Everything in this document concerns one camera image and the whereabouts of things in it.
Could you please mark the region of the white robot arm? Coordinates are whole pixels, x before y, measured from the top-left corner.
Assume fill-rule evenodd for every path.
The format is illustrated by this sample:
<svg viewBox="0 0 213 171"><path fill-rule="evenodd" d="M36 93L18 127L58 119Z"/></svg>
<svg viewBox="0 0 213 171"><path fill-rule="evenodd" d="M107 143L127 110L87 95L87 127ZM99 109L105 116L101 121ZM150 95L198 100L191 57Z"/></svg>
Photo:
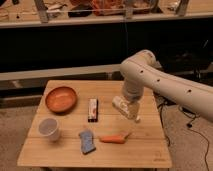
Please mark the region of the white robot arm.
<svg viewBox="0 0 213 171"><path fill-rule="evenodd" d="M182 107L213 122L213 87L173 76L153 67L155 55L141 50L120 64L124 77L123 96L134 102L141 99L148 87Z"/></svg>

